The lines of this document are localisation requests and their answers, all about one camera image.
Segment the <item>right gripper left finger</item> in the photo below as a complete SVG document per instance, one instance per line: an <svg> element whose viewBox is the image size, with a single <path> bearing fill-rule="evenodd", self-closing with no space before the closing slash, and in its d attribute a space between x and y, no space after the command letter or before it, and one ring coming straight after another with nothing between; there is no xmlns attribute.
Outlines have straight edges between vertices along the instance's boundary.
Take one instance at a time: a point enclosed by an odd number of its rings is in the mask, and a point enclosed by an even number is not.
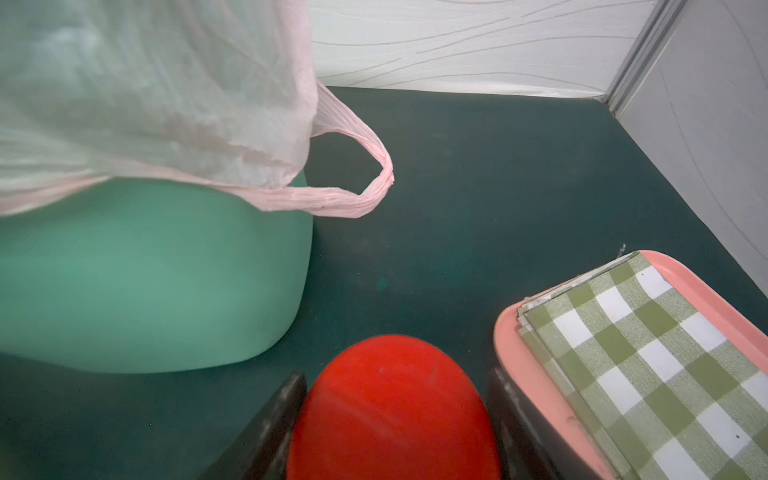
<svg viewBox="0 0 768 480"><path fill-rule="evenodd" d="M307 396L303 373L292 372L201 479L285 479L293 431Z"/></svg>

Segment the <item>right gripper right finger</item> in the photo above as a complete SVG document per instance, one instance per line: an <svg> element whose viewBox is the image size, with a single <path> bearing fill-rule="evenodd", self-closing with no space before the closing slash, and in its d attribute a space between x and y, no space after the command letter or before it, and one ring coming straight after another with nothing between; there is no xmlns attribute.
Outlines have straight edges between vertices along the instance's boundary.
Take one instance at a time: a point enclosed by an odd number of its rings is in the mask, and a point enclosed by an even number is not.
<svg viewBox="0 0 768 480"><path fill-rule="evenodd" d="M504 479L589 479L591 468L506 371L489 375L486 407Z"/></svg>

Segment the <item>red jar lid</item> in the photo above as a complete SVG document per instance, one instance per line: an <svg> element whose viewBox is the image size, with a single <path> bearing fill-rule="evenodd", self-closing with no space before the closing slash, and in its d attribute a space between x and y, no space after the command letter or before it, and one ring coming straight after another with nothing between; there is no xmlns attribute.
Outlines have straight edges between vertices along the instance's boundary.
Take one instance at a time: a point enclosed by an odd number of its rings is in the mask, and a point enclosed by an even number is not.
<svg viewBox="0 0 768 480"><path fill-rule="evenodd" d="M289 479L499 479L484 402L448 355L382 335L338 355L293 431Z"/></svg>

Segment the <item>mint green trash bin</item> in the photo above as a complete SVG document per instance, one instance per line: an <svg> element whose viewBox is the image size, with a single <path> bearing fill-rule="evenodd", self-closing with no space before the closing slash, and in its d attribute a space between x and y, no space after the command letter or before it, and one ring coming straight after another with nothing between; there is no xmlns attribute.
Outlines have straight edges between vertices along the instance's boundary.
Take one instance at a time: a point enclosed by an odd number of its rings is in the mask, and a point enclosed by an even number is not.
<svg viewBox="0 0 768 480"><path fill-rule="evenodd" d="M313 219L213 189L114 180L1 220L1 350L101 373L237 363L301 302Z"/></svg>

